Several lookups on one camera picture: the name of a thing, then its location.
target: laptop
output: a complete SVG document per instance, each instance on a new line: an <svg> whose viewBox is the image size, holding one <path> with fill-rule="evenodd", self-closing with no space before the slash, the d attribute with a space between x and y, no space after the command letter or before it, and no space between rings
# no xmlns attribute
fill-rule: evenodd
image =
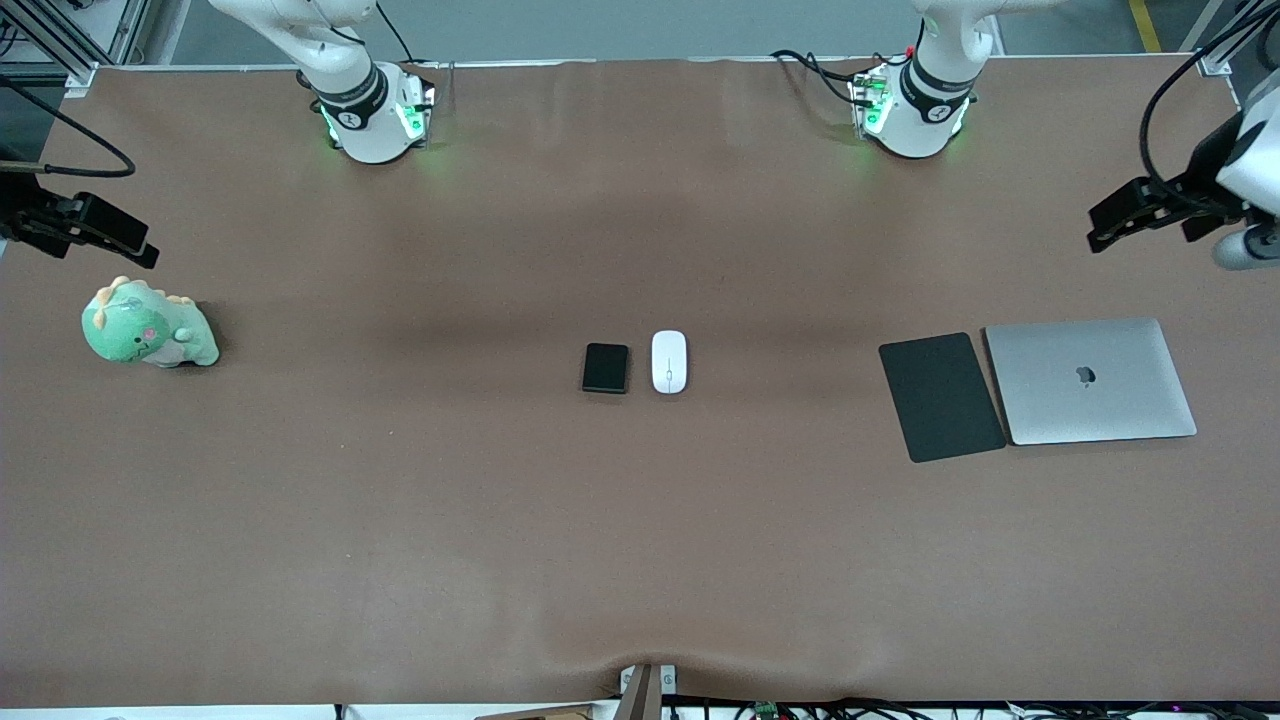
<svg viewBox="0 0 1280 720"><path fill-rule="evenodd" d="M1155 318L991 325L986 334L1014 445L1196 434Z"/></svg>

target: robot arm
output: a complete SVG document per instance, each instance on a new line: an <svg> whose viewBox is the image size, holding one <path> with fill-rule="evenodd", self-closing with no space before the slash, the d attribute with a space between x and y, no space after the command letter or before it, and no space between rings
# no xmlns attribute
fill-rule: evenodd
<svg viewBox="0 0 1280 720"><path fill-rule="evenodd" d="M148 270L160 258L147 243L146 223L90 192L74 197L50 192L40 187L35 173L0 173L0 240L23 242L54 258L65 258L72 245L87 245Z"/></svg>
<svg viewBox="0 0 1280 720"><path fill-rule="evenodd" d="M960 132L974 81L996 47L992 15L1061 1L911 0L924 23L915 53L854 82L854 97L869 105L855 113L860 132L905 158L937 154Z"/></svg>
<svg viewBox="0 0 1280 720"><path fill-rule="evenodd" d="M1174 223L1194 242L1243 220L1244 229L1213 247L1213 260L1229 270L1280 265L1280 72L1254 90L1244 110L1201 141L1187 170L1167 184L1176 193L1148 177L1134 178L1089 210L1093 252ZM1207 211L1210 204L1224 211Z"/></svg>
<svg viewBox="0 0 1280 720"><path fill-rule="evenodd" d="M372 0L209 0L271 41L320 92L360 85L372 59L351 26L374 13Z"/></svg>
<svg viewBox="0 0 1280 720"><path fill-rule="evenodd" d="M210 0L257 31L301 68L320 99L334 146L361 163L387 163L426 142L434 88L392 63L375 63L351 26L375 0Z"/></svg>

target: green dinosaur plush toy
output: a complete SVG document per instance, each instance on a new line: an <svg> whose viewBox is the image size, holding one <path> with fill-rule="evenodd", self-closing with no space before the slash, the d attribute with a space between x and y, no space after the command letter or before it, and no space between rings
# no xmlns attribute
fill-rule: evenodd
<svg viewBox="0 0 1280 720"><path fill-rule="evenodd" d="M81 314L84 340L111 363L212 365L218 343L209 320L189 297L165 296L142 281L120 275L97 291Z"/></svg>

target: brown table surface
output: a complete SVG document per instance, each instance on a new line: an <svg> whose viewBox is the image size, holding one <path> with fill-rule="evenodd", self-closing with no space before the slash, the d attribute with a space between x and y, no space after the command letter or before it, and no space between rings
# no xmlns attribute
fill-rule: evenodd
<svg viewBox="0 0 1280 720"><path fill-rule="evenodd" d="M637 660L780 700L1280 696L1280 274L1084 241L1178 61L993 61L925 161L795 65L442 74L389 167L292 73L100 73L67 106L140 170L49 186L161 259L0 264L0 702L570 700ZM1230 108L1179 85L1170 174ZM120 273L204 301L219 365L99 360ZM1130 315L1197 437L909 461L881 343ZM577 389L589 342L632 347L628 395Z"/></svg>

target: wire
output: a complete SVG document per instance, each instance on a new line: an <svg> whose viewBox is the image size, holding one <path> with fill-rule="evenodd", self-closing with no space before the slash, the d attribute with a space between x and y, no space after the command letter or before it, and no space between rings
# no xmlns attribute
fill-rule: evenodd
<svg viewBox="0 0 1280 720"><path fill-rule="evenodd" d="M1193 708L1196 703L1179 703L1183 707ZM1024 715L1023 720L1129 720L1133 715L1139 712L1147 712L1158 708L1158 702L1148 702L1146 705L1134 707L1132 710L1123 710L1119 712L1111 712L1103 710L1096 705L1084 703L1079 710L1061 708L1053 705L1047 705L1042 702L1032 702L1023 706ZM1221 714L1210 711L1215 715L1217 720L1229 720Z"/></svg>
<svg viewBox="0 0 1280 720"><path fill-rule="evenodd" d="M18 27L10 24L9 20L0 22L0 45L4 46L0 47L0 58L8 55L15 42L18 42Z"/></svg>
<svg viewBox="0 0 1280 720"><path fill-rule="evenodd" d="M922 40L924 40L924 18L920 18L920 31L916 33L916 36L915 36L915 45L913 45L911 47L913 49L919 47ZM851 79L854 79L854 76L856 76L859 73L850 73L850 74L833 73L833 72L823 68L818 63L818 58L813 53L809 53L808 55L801 55L801 54L796 53L795 50L778 50L777 53L771 53L769 56L773 58L773 59L776 59L776 60L781 60L783 58L791 58L792 60L796 60L801 65L804 65L805 68L808 68L810 72L818 73L818 77L820 77L822 82L826 83L827 90L829 90L832 92L832 95L835 95L836 97L840 97L845 102L849 102L850 105L856 105L859 108L870 108L872 106L870 102L868 102L865 100L854 100L852 97L850 97L850 96L845 95L844 92L841 92L840 90L837 90L836 86L831 85L831 81L850 82ZM908 54L906 56L904 56L901 60L893 60L893 59L886 58L884 55L881 55L879 53L872 53L872 59L877 60L879 63L883 63L886 65L893 65L893 67L905 65L905 64L908 64L908 63L911 61L910 54Z"/></svg>
<svg viewBox="0 0 1280 720"><path fill-rule="evenodd" d="M1276 59L1271 56L1271 47L1270 47L1271 31L1276 28L1277 23L1280 23L1280 13L1271 15L1271 19L1267 20L1267 24L1262 26L1262 29L1258 31L1258 40L1257 40L1258 64L1266 68L1268 73L1274 73L1276 69L1280 69L1280 63L1276 63Z"/></svg>
<svg viewBox="0 0 1280 720"><path fill-rule="evenodd" d="M800 60L801 65L804 65L805 68L808 68L809 70L812 70L814 73L818 73L818 77L822 78L823 85L826 85L827 90L829 90L831 94L835 95L836 97L840 97L845 102L849 102L850 105L856 105L859 108L870 108L872 106L872 104L868 102L867 100L855 100L855 99L845 95L844 92L840 91L838 87L836 87L835 85L832 85L831 81L833 81L833 79L837 81L837 82L849 82L850 79L852 79L854 76L851 76L851 74L844 76L844 74L833 73L833 72L823 68L818 63L818 58L813 53L809 53L808 55L801 56L795 50L778 50L777 53L772 53L771 56L772 58L777 58L780 60L782 58L795 58L795 59Z"/></svg>
<svg viewBox="0 0 1280 720"><path fill-rule="evenodd" d="M1248 15L1256 10L1263 9L1263 5L1266 5L1268 1L1270 0L1240 0L1239 3L1235 4L1235 14L1236 17L1243 18L1244 15ZM1240 47L1244 46L1248 41L1249 41L1248 35L1242 35L1236 37L1235 42L1231 42L1230 46L1222 50L1221 55L1224 58L1234 58L1235 54L1240 50Z"/></svg>
<svg viewBox="0 0 1280 720"><path fill-rule="evenodd" d="M413 54L410 53L408 44L404 42L404 38L401 36L399 31L396 29L396 23L393 23L392 19L387 17L387 10L383 9L381 4L374 3L374 8L378 8L378 14L383 17L383 22L387 23L387 28L390 29L392 35L396 36L396 41L401 44L401 50L404 51L404 61L421 63L422 60L415 58Z"/></svg>
<svg viewBox="0 0 1280 720"><path fill-rule="evenodd" d="M317 0L307 0L307 3L310 3L311 6L315 8L316 14L320 15L320 19L324 20L326 26L329 26L329 32L332 32L332 33L337 35L338 37L346 40L347 42L355 42L356 45L364 45L365 44L364 40L361 40L358 37L355 37L355 36L351 36L351 35L347 35L347 33L342 32L340 29L338 29L333 24L333 20L329 19L329 15L325 14L324 8L320 6L320 3Z"/></svg>
<svg viewBox="0 0 1280 720"><path fill-rule="evenodd" d="M49 165L49 164L46 164L46 165L44 165L41 168L40 172L44 172L44 173L47 173L47 174L51 174L51 176L76 176L76 177L82 177L82 178L127 178L127 177L132 176L133 173L136 173L138 170L138 167L133 164L133 160L131 160L128 155L125 155L124 152L122 152L119 147L111 145L106 140L102 140L102 136L100 136L96 132L88 129L87 127L79 124L74 119L67 117L58 108L54 108L54 106L49 105L47 102L45 102L44 100L41 100L40 97L36 97L35 95L32 95L31 92L28 92L27 88L19 87L18 85L14 85L14 82L12 79L9 79L6 76L0 76L0 87L8 87L9 90L12 90L12 91L17 92L18 95L23 96L32 105L40 108L41 110L49 113L50 115L58 118L59 120L61 120L61 122L72 126L73 128L76 128L77 131L79 131L82 135L84 135L84 137L87 137L87 138L92 140L93 142L99 143L100 146L102 146L102 149L105 149L111 155L115 155L122 163L124 163L124 168L119 169L119 170L96 170L96 169L92 169L92 168L65 168L63 165ZM17 173L17 172L28 172L28 170L10 169L10 170L4 170L4 172Z"/></svg>
<svg viewBox="0 0 1280 720"><path fill-rule="evenodd" d="M1225 219L1230 219L1238 215L1239 213L1213 200L1201 201L1194 197L1190 197L1184 192L1181 192L1180 190L1175 188L1169 181L1166 181L1160 174L1160 170L1156 169L1156 163L1151 159L1151 118L1156 113L1156 105L1158 105L1160 100L1169 92L1169 88L1171 88L1174 83L1176 83L1184 74L1187 74L1188 70L1194 68L1196 63L1201 61L1213 50L1217 50L1220 45L1230 40L1231 37L1235 37L1236 35L1244 31L1252 29L1258 23L1270 22L1268 18L1272 18L1276 14L1280 14L1280 5L1258 10L1257 13L1247 15L1242 18L1239 22L1236 22L1234 26L1220 32L1217 36L1210 40L1207 45L1204 45L1194 54L1192 54L1192 56L1188 58L1187 61L1184 61L1181 65L1179 65L1176 70L1174 70L1174 74L1169 76L1169 78L1165 79L1165 82L1161 83L1158 88L1156 88L1155 95L1152 95L1151 100L1147 101L1147 108L1142 113L1142 122L1138 126L1138 154L1142 156L1142 167L1147 170L1147 176L1149 176L1152 184L1158 187L1165 195L1178 199L1185 205L1199 210L1202 214L1217 215Z"/></svg>

